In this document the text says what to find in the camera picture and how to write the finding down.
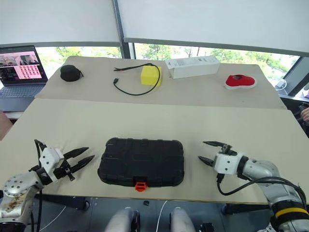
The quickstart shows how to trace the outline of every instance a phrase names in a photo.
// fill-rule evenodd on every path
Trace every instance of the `yellow block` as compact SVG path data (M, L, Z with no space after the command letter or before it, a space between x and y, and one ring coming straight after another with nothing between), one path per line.
M158 66L160 70L160 80L156 86L161 85L162 81L162 67ZM158 80L159 72L155 66L143 66L140 74L140 82L142 85L154 86Z

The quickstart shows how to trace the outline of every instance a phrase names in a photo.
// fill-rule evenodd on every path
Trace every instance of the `laptop screen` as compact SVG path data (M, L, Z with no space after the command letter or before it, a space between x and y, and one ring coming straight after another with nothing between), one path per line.
M35 47L0 48L0 80L4 85L47 82Z

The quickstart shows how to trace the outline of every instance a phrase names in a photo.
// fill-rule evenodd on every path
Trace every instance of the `yellow ring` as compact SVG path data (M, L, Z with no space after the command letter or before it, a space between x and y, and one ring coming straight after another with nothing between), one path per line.
M280 217L283 214L292 213L292 212L300 212L300 213L305 213L305 214L309 215L308 212L305 209L296 208L296 207L295 208L282 209L282 210L276 212L275 215L278 218L278 217Z

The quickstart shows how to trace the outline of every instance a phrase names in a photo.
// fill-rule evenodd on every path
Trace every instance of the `white roller blind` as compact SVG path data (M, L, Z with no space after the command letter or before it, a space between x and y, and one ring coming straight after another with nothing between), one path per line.
M118 42L112 0L0 0L0 43Z
M309 53L308 0L118 0L125 38Z

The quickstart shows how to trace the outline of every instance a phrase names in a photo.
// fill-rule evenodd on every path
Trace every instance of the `table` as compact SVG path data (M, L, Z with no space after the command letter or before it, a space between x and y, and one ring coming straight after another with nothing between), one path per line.
M101 182L97 168L105 143L112 137L181 141L185 157L183 182L176 187L148 188L142 193ZM0 143L0 189L8 177L27 172L37 164L33 139L63 152L90 147L80 158L96 155L76 173L75 181L64 178L47 186L43 191L46 194L266 203L257 185L231 196L219 194L216 173L197 158L213 158L218 151L202 143L207 140L229 143L250 158L272 161L282 177L309 191L304 175L309 163L308 139L287 110L35 99ZM243 183L235 176L227 176L222 188L229 191Z
M129 96L113 86L114 78L119 78L117 85L128 92L142 93L148 90L148 86L140 84L141 68L123 72L113 71L114 67L124 68L148 62L162 66L163 72L162 85L151 94ZM75 65L82 71L84 78L76 82L65 82L60 78L58 69L37 98L286 109L258 65L221 64L215 75L174 80L170 78L164 61L73 56L69 57L65 64ZM224 82L231 74L253 76L257 80L257 86L252 89L225 89Z

